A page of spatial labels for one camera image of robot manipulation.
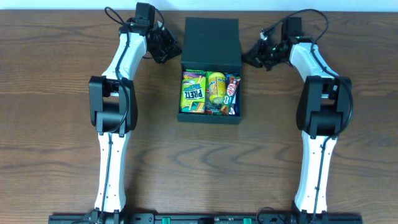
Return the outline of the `red KitKat Milo bar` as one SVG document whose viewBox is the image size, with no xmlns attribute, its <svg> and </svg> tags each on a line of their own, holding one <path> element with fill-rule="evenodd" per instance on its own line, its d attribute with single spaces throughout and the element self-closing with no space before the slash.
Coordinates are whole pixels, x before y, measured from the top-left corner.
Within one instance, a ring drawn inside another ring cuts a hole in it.
<svg viewBox="0 0 398 224">
<path fill-rule="evenodd" d="M 223 114 L 225 116 L 229 115 L 230 107 L 231 107 L 233 98 L 236 95 L 240 81 L 241 81 L 241 77 L 235 77 L 235 76 L 229 77 L 229 83 L 228 83 L 228 86 L 226 87 L 226 95 L 224 96 L 223 104 L 220 108 L 221 114 Z"/>
</svg>

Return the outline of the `dark green box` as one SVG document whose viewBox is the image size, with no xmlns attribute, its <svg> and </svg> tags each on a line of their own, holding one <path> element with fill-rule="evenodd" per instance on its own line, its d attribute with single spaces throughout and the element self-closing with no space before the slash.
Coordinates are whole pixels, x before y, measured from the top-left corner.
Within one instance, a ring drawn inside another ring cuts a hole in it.
<svg viewBox="0 0 398 224">
<path fill-rule="evenodd" d="M 242 83 L 243 62 L 239 41 L 239 20 L 204 17 L 186 17 L 185 35 L 181 57 L 182 72 L 203 70 L 235 74 L 242 78 L 238 86 L 238 114 L 233 116 L 182 113 L 178 109 L 179 122 L 239 124 L 243 118 Z"/>
</svg>

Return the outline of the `yellow Mentos bottle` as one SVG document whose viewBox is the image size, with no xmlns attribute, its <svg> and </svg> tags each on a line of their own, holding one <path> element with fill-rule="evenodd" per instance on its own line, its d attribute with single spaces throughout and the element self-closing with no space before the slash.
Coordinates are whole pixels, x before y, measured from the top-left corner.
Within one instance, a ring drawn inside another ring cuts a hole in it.
<svg viewBox="0 0 398 224">
<path fill-rule="evenodd" d="M 226 76 L 221 72 L 213 72 L 208 77 L 209 100 L 221 104 L 226 95 Z"/>
</svg>

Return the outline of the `yellow Pretz snack box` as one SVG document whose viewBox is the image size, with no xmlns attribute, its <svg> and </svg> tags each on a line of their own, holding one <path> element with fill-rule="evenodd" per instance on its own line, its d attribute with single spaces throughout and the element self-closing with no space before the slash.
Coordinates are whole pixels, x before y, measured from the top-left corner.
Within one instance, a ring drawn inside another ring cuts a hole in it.
<svg viewBox="0 0 398 224">
<path fill-rule="evenodd" d="M 182 113 L 205 113 L 206 73 L 200 70 L 183 72 L 180 111 Z"/>
</svg>

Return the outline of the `blue Oreo cookie pack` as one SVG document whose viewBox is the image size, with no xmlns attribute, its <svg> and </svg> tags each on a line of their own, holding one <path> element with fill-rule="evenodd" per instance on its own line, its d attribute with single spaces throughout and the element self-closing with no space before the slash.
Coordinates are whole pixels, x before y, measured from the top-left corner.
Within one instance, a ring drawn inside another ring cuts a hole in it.
<svg viewBox="0 0 398 224">
<path fill-rule="evenodd" d="M 236 114 L 235 114 L 235 115 L 237 115 L 237 114 L 238 114 L 237 94 L 236 94 Z"/>
</svg>

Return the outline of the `dark blue chocolate bar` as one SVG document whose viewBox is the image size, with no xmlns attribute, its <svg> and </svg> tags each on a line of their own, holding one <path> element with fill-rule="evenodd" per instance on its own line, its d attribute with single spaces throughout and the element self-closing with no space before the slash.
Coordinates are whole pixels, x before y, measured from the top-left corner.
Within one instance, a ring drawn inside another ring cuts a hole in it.
<svg viewBox="0 0 398 224">
<path fill-rule="evenodd" d="M 233 74 L 227 74 L 227 81 L 229 82 L 229 77 L 230 76 L 235 76 L 236 77 L 236 75 L 233 75 Z M 236 114 L 236 95 L 234 96 L 234 98 L 233 98 L 233 101 L 232 101 L 232 104 L 231 104 L 231 107 L 230 107 L 230 111 L 229 111 L 229 115 L 235 115 Z"/>
</svg>

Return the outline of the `green gummy candy bag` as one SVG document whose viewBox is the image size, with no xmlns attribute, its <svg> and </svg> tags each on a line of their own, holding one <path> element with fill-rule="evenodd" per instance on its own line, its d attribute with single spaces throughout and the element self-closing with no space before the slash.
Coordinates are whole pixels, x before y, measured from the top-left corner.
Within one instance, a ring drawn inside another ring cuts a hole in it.
<svg viewBox="0 0 398 224">
<path fill-rule="evenodd" d="M 208 90 L 208 77 L 213 72 L 205 72 L 206 73 L 206 85 L 205 85 L 205 113 L 207 115 L 220 115 L 221 104 L 214 104 L 209 100 L 209 90 Z"/>
</svg>

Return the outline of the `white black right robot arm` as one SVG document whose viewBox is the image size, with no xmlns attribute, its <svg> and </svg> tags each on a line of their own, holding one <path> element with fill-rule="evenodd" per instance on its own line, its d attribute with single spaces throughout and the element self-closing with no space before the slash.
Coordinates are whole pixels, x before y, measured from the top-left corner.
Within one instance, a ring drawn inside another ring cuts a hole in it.
<svg viewBox="0 0 398 224">
<path fill-rule="evenodd" d="M 326 187 L 333 149 L 338 136 L 346 129 L 353 112 L 351 80 L 339 77 L 319 53 L 311 38 L 290 36 L 279 45 L 262 36 L 243 62 L 266 67 L 288 62 L 304 81 L 296 123 L 302 132 L 303 159 L 300 183 L 292 212 L 283 223 L 361 223 L 361 217 L 329 214 Z"/>
</svg>

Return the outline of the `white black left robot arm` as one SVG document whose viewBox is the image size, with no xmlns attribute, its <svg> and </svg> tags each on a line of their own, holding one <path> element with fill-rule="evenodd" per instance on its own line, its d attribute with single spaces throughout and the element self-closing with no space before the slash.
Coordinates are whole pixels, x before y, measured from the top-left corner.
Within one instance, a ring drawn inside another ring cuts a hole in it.
<svg viewBox="0 0 398 224">
<path fill-rule="evenodd" d="M 156 63 L 164 63 L 181 50 L 163 23 L 151 27 L 125 22 L 119 29 L 119 46 L 111 64 L 89 81 L 90 119 L 101 149 L 98 194 L 90 223 L 126 222 L 126 152 L 137 124 L 133 79 L 146 53 Z"/>
</svg>

